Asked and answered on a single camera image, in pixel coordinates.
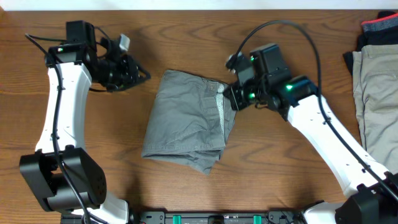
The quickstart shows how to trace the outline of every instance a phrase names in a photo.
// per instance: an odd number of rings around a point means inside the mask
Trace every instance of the folded cloth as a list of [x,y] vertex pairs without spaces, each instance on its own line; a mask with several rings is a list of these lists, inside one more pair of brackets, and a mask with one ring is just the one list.
[[398,45],[354,52],[353,90],[362,146],[398,173]]
[[[363,34],[358,36],[356,51],[360,52],[366,45],[398,44],[398,14],[392,11],[381,11],[377,19],[361,23]],[[353,74],[353,53],[343,54],[344,61]]]
[[227,84],[167,70],[150,114],[141,156],[188,165],[209,174],[221,158],[235,111]]

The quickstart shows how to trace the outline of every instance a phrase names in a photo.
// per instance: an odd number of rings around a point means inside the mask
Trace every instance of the white wall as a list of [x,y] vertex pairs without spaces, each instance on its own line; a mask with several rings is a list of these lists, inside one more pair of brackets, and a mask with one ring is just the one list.
[[5,11],[398,9],[398,0],[0,0]]

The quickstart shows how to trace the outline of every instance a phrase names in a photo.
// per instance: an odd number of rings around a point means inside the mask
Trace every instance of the black base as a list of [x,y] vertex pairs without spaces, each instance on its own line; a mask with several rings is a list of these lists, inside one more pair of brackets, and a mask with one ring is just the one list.
[[304,224],[297,212],[266,213],[141,213],[142,224]]

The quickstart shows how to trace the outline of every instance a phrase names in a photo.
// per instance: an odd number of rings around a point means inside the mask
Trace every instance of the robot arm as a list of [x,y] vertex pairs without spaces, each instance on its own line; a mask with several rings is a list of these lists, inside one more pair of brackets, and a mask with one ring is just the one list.
[[[323,107],[330,117],[333,126],[342,135],[344,140],[355,152],[372,167],[372,170],[382,179],[387,172],[382,164],[376,162],[352,137],[345,127],[332,113],[324,97]],[[308,96],[298,101],[299,106],[291,106],[288,112],[289,123],[297,128],[317,150],[322,159],[328,164],[346,198],[358,193],[357,186],[364,184],[370,187],[377,183],[368,172],[363,172],[363,167],[344,147],[340,140],[333,134],[319,109],[318,97]]]
[[[238,81],[225,90],[224,96],[237,111],[255,104],[256,108],[265,105],[278,112],[311,142],[348,198],[345,203],[325,202],[306,209],[302,212],[305,223],[396,222],[395,199],[364,169],[325,122],[318,102],[318,88],[307,77],[292,78],[276,44],[259,47],[250,54],[250,59],[239,53],[228,60],[226,66],[237,74]],[[321,98],[323,109],[340,136],[396,194],[398,175],[392,175],[363,150],[332,113],[324,97]]]
[[103,170],[86,152],[86,98],[93,82],[102,84],[107,91],[121,91],[142,83],[150,76],[126,54],[128,37],[121,35],[118,40],[103,39],[100,44],[107,49],[104,59],[96,56],[94,27],[84,21],[75,21],[67,22],[66,43],[49,49],[58,62],[54,65],[48,58],[46,61],[50,94],[45,124],[35,154],[21,157],[20,170],[45,211],[78,215],[73,219],[81,221],[83,209],[77,197],[63,174],[53,173],[57,169],[51,138],[58,93],[58,77],[54,69],[57,66],[63,87],[57,123],[62,162],[92,218],[103,223],[125,224],[129,223],[127,202],[107,191]]

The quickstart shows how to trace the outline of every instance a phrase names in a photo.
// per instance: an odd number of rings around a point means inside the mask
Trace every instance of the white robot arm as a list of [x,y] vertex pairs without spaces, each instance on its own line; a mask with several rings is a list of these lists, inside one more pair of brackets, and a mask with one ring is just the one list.
[[[329,108],[326,100],[322,97],[323,108],[330,117],[331,123],[351,146],[352,149],[371,166],[372,170],[381,178],[385,179],[384,173],[388,171],[384,165],[375,161],[352,137],[346,128],[338,121]],[[291,106],[288,113],[288,121],[297,128],[317,150],[322,159],[328,164],[335,175],[341,190],[346,198],[358,193],[357,187],[364,184],[371,187],[377,184],[377,180],[348,152],[347,148],[335,136],[330,127],[325,124],[319,104],[318,97],[308,96],[298,101],[299,106]],[[324,223],[335,224],[335,210],[340,208],[342,203],[329,204],[321,203],[309,208],[303,214],[308,224]]]
[[[100,43],[96,43],[95,28],[107,37]],[[86,99],[93,82],[106,87],[97,91],[123,91],[144,82],[150,75],[126,54],[128,37],[121,35],[110,40],[100,28],[95,28],[84,21],[67,22],[67,40],[44,51],[50,80],[47,114],[35,154],[21,157],[20,171],[45,211],[78,217],[62,219],[62,223],[84,220],[125,224],[130,222],[128,203],[107,190],[103,170],[86,152]],[[38,45],[33,38],[40,38],[28,34],[27,38]],[[96,44],[107,49],[104,56],[96,55]],[[54,124],[57,139],[52,137]],[[62,173],[53,173],[60,166]]]

